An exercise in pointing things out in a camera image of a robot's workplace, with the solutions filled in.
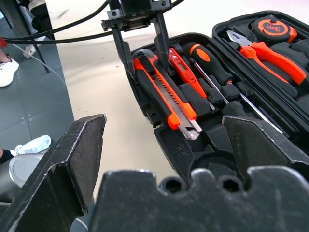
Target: red tester screwdriver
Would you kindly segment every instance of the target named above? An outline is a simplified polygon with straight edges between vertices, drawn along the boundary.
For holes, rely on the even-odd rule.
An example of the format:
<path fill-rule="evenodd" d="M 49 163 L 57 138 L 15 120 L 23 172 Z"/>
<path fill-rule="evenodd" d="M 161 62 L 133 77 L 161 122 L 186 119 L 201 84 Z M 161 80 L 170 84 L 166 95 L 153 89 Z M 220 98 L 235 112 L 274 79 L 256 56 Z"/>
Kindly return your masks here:
<path fill-rule="evenodd" d="M 178 76 L 186 83 L 189 83 L 203 98 L 207 98 L 207 95 L 198 82 L 196 76 L 186 62 L 181 58 L 181 56 L 175 51 L 174 48 L 169 49 L 169 59 L 172 65 L 174 66 Z M 215 107 L 210 104 L 212 110 L 215 110 Z"/>

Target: tape measure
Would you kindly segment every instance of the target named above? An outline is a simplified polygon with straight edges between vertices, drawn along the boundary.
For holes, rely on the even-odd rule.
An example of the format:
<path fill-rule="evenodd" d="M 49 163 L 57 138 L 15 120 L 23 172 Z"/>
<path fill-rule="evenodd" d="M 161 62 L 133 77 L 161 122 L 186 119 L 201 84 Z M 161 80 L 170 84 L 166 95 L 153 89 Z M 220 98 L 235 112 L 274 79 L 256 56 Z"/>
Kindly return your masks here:
<path fill-rule="evenodd" d="M 268 15 L 255 20 L 252 25 L 252 30 L 258 40 L 263 41 L 268 45 L 281 42 L 290 43 L 297 36 L 297 32 L 294 28 L 286 25 L 273 15 Z"/>

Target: shoe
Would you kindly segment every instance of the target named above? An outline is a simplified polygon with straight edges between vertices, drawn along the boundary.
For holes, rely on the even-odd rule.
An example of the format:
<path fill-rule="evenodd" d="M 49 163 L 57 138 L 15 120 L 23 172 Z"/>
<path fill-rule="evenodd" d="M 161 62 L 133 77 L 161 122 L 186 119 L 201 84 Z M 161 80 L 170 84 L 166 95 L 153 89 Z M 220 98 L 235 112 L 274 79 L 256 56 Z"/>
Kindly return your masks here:
<path fill-rule="evenodd" d="M 0 63 L 0 87 L 6 87 L 12 83 L 14 73 L 19 67 L 19 64 L 15 60 L 12 58 L 10 60 L 6 63 Z"/>
<path fill-rule="evenodd" d="M 18 145 L 15 148 L 16 155 L 39 153 L 49 148 L 52 139 L 48 135 L 43 135 L 39 138 L 33 139 L 25 145 Z"/>
<path fill-rule="evenodd" d="M 43 41 L 45 40 L 46 36 L 39 37 L 38 39 L 35 39 L 35 41 Z M 29 44 L 26 46 L 25 52 L 23 52 L 23 56 L 26 58 L 30 58 L 33 56 L 33 54 L 36 52 L 34 46 L 32 44 Z"/>

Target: black toolbox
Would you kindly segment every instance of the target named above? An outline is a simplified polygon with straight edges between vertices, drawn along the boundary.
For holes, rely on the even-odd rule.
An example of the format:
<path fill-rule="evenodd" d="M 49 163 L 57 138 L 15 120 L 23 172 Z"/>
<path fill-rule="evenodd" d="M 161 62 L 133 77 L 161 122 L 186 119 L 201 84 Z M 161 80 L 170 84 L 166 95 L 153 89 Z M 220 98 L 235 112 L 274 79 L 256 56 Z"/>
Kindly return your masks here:
<path fill-rule="evenodd" d="M 293 99 L 288 97 L 276 83 L 267 80 L 263 74 L 250 65 L 250 62 L 236 50 L 237 46 L 228 42 L 226 37 L 223 36 L 224 30 L 232 24 L 237 24 L 242 21 L 246 23 L 251 22 L 259 17 L 271 14 L 294 27 L 298 32 L 297 39 L 309 38 L 309 26 L 288 15 L 273 11 L 245 15 L 216 25 L 213 29 L 213 39 L 198 33 L 187 33 L 170 38 L 170 47 L 174 48 L 191 70 L 193 70 L 204 91 L 208 94 L 208 100 L 202 98 L 191 88 L 190 84 L 182 81 L 173 66 L 170 63 L 168 64 L 167 74 L 170 77 L 169 83 L 174 89 L 177 89 L 177 94 L 179 96 L 181 95 L 180 98 L 184 102 L 191 104 L 197 114 L 197 123 L 202 129 L 201 134 L 193 140 L 185 139 L 180 130 L 173 130 L 168 125 L 168 109 L 162 107 L 162 104 L 158 100 L 158 93 L 153 86 L 150 86 L 149 80 L 147 80 L 148 83 L 144 83 L 143 80 L 147 79 L 146 76 L 138 79 L 135 75 L 132 75 L 133 72 L 128 68 L 128 64 L 130 65 L 130 62 L 133 63 L 133 58 L 127 52 L 128 46 L 126 47 L 126 42 L 123 42 L 123 46 L 119 48 L 120 46 L 117 44 L 120 44 L 119 41 L 122 41 L 122 37 L 114 31 L 118 53 L 125 65 L 135 98 L 144 116 L 155 127 L 154 132 L 157 141 L 171 166 L 181 178 L 189 180 L 190 172 L 193 169 L 207 168 L 213 172 L 216 178 L 222 175 L 233 175 L 239 179 L 243 179 L 247 168 L 259 165 L 291 166 L 300 171 L 304 176 L 307 175 L 305 173 L 308 170 L 309 159 L 305 153 L 308 154 L 309 152 L 309 143 L 306 141 L 306 138 L 309 137 L 309 106 L 306 108 L 306 104 L 301 105 L 299 102 L 303 98 L 309 97 L 309 95 L 303 89 L 299 89 L 298 91 L 301 93 L 299 98 Z M 140 49 L 150 49 L 160 56 L 160 52 L 162 51 L 156 51 L 156 48 L 159 47 L 158 40 L 155 42 Z M 226 127 L 222 123 L 223 117 L 226 115 L 223 111 L 225 104 L 220 99 L 220 96 L 216 95 L 215 89 L 207 85 L 203 76 L 190 62 L 188 47 L 190 47 L 189 44 L 192 42 L 207 48 L 219 60 L 225 71 L 232 74 L 232 85 L 220 85 L 216 81 L 216 77 L 209 75 L 219 88 L 224 89 L 224 96 L 229 102 L 235 102 L 237 106 L 240 103 L 247 117 L 261 119 L 243 98 L 240 97 L 240 93 L 245 95 L 282 132 L 281 135 L 274 130 L 274 136 L 280 138 L 279 143 L 288 144 L 288 146 L 295 145 L 305 153 L 299 150 L 299 154 L 295 157 L 287 157 L 284 154 L 283 156 L 274 158 L 264 157 L 264 159 L 247 157 L 246 160 L 244 158 L 240 160 L 239 157 L 236 158 L 235 154 L 233 154 L 234 147 L 232 147 L 230 142 L 231 135 L 228 134 Z M 133 56 L 134 54 L 136 55 L 137 50 L 131 52 L 131 54 Z M 258 156 L 260 147 L 252 146 L 251 149 L 255 149 L 253 153 Z"/>

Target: orange screwdriver handle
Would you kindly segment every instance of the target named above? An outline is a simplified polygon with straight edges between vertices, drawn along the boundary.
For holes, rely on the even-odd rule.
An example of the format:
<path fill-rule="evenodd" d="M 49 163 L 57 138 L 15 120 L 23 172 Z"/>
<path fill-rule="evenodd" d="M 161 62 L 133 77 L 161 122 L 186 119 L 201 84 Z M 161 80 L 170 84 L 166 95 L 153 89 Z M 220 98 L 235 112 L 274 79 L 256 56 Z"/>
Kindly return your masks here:
<path fill-rule="evenodd" d="M 287 57 L 271 50 L 264 42 L 254 42 L 252 48 L 256 50 L 256 55 L 260 60 L 269 61 L 277 65 L 288 73 L 298 85 L 301 85 L 308 78 L 308 73 L 299 65 L 295 64 Z"/>
<path fill-rule="evenodd" d="M 169 60 L 172 63 L 173 67 L 176 70 L 178 76 L 185 82 L 189 83 L 203 98 L 206 98 L 207 95 L 203 90 L 202 86 L 198 82 L 194 73 L 186 62 L 181 58 L 181 56 L 173 49 L 169 49 Z"/>
<path fill-rule="evenodd" d="M 292 98 L 297 98 L 297 90 L 281 76 L 272 71 L 269 67 L 263 64 L 257 56 L 257 51 L 252 47 L 246 46 L 240 49 L 240 52 L 265 76 L 272 78 L 286 93 Z"/>
<path fill-rule="evenodd" d="M 200 44 L 195 44 L 190 49 L 191 57 L 201 66 L 206 74 L 214 75 L 222 86 L 233 81 L 233 75 L 225 71 L 219 60 L 208 49 Z"/>

